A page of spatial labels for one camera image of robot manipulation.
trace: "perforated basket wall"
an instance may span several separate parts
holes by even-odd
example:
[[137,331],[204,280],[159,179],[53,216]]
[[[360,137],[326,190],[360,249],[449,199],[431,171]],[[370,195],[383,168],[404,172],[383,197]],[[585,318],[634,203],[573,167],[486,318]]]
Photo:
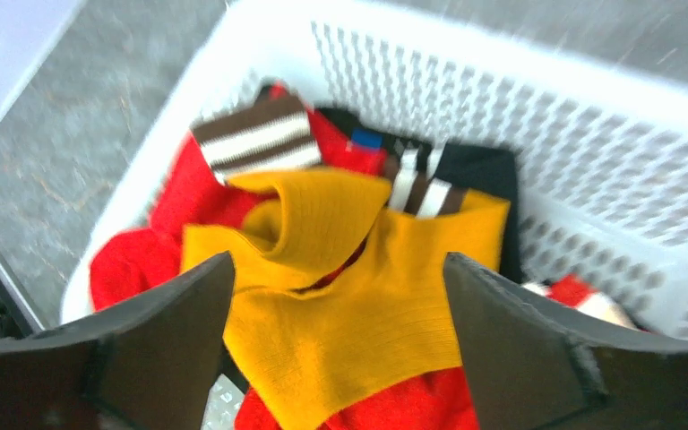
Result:
[[173,154],[195,118],[248,104],[263,78],[279,78],[397,133],[512,149],[526,272],[576,272],[642,323],[688,338],[687,89],[384,5],[282,3],[228,12],[95,242],[145,213],[166,172],[151,167],[162,146]]

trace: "blue tag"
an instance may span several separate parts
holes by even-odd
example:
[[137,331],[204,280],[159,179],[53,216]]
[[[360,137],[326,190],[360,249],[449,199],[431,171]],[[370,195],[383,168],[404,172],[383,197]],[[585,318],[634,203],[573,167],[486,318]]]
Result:
[[370,150],[380,150],[382,139],[383,138],[378,133],[368,132],[362,128],[356,128],[352,131],[351,141],[358,146],[362,146]]

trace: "red fabric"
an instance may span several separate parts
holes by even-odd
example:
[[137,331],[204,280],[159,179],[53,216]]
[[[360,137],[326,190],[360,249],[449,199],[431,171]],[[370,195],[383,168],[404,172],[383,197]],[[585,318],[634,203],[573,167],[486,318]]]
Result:
[[[250,389],[238,410],[236,430],[279,430],[257,391]],[[461,367],[431,372],[393,385],[330,417],[323,430],[374,428],[479,429]]]
[[578,307],[581,302],[595,292],[597,291],[589,284],[579,280],[576,275],[569,274],[553,284],[547,296],[566,306]]
[[[308,117],[324,164],[366,175],[381,173],[384,151],[354,147],[323,115],[308,111]],[[188,134],[150,225],[113,237],[91,262],[94,308],[106,309],[177,276],[185,224],[240,228],[247,212],[273,197],[221,185]]]

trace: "yellow fabric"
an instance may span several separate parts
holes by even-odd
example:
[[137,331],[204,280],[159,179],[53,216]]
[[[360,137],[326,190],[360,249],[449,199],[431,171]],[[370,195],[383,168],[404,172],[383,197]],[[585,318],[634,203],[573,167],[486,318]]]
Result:
[[[231,184],[279,194],[242,229],[188,226],[183,271],[230,251],[236,285],[224,340],[285,429],[312,429],[395,383],[461,366],[443,260],[497,269],[509,203],[468,192],[460,213],[384,209],[388,181],[336,169],[258,173]],[[297,293],[359,259],[329,286]]]

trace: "white plastic basket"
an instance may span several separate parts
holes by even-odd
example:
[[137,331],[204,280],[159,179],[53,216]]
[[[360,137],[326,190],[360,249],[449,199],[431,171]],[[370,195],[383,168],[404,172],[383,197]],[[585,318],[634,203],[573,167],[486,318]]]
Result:
[[90,313],[90,258],[145,214],[188,126],[251,103],[265,77],[397,133],[509,143],[527,272],[576,271],[639,321],[688,339],[688,89],[351,0],[244,0],[226,13],[99,218],[63,322]]

